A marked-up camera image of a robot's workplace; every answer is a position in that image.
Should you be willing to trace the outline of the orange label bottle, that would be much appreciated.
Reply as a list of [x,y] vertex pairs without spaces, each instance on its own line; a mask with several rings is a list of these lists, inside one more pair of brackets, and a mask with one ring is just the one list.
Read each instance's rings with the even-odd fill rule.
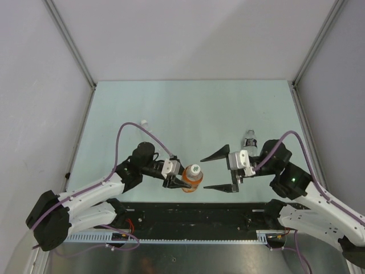
[[183,171],[182,177],[181,177],[182,181],[187,182],[192,186],[190,189],[182,188],[182,190],[185,193],[195,192],[198,189],[199,184],[203,181],[203,177],[204,177],[202,170],[199,175],[192,176],[190,174],[190,172],[188,171],[190,166],[191,165],[186,167],[186,169]]

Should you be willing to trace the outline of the blue label water bottle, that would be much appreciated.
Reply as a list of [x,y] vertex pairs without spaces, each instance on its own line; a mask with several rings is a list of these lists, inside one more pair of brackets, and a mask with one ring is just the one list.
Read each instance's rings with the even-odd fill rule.
[[248,152],[249,156],[257,155],[257,137],[254,130],[247,130],[243,137],[242,149]]

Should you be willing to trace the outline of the clear unlabelled plastic bottle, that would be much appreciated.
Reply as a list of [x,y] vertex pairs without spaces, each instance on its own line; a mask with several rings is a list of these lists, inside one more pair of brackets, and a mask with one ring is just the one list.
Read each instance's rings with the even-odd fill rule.
[[152,131],[149,123],[147,126],[145,126],[145,127],[141,126],[141,127],[146,131],[147,136],[151,136],[153,134],[153,131]]

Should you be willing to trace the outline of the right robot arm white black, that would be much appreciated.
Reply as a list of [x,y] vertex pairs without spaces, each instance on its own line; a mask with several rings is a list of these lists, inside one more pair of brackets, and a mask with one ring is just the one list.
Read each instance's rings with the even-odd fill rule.
[[314,175],[290,162],[292,153],[282,140],[268,140],[259,156],[241,150],[231,152],[225,145],[204,162],[225,159],[232,183],[212,189],[236,193],[244,178],[273,175],[271,189],[280,197],[304,206],[295,209],[280,200],[271,200],[263,213],[270,229],[292,228],[333,246],[353,265],[364,268],[364,216],[323,188]]

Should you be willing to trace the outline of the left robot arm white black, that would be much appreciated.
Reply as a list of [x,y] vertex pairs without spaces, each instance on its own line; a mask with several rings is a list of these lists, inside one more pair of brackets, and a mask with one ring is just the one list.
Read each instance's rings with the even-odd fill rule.
[[37,246],[51,251],[73,233],[104,225],[122,227],[127,210],[116,197],[138,186],[144,176],[162,180],[164,188],[188,186],[179,179],[183,167],[176,156],[157,157],[154,145],[142,142],[106,178],[75,191],[42,193],[26,219]]

